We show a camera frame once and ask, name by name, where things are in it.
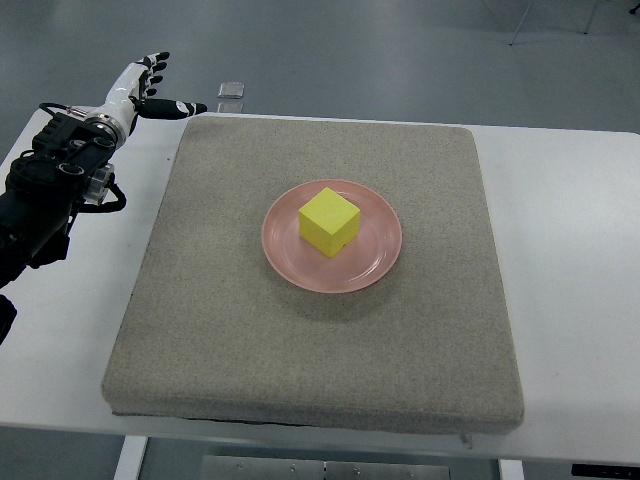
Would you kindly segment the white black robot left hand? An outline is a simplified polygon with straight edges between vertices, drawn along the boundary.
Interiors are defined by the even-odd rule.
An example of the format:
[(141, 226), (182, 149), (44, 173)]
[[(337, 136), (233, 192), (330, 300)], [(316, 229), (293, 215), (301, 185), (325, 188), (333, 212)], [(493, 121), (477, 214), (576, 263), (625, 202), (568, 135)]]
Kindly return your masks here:
[(152, 120), (182, 120), (208, 111), (202, 103), (159, 99), (155, 85), (167, 67), (168, 52), (149, 54), (130, 63), (107, 93), (100, 112), (132, 129), (138, 117)]

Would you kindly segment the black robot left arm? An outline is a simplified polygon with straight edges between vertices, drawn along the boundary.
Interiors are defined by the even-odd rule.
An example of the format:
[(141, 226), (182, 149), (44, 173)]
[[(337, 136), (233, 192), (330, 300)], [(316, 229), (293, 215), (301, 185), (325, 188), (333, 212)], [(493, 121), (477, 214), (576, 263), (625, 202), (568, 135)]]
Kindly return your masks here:
[(126, 206), (110, 159), (124, 143), (116, 119), (57, 103), (31, 148), (11, 164), (1, 194), (1, 285), (27, 268), (66, 258), (80, 213), (113, 213)]

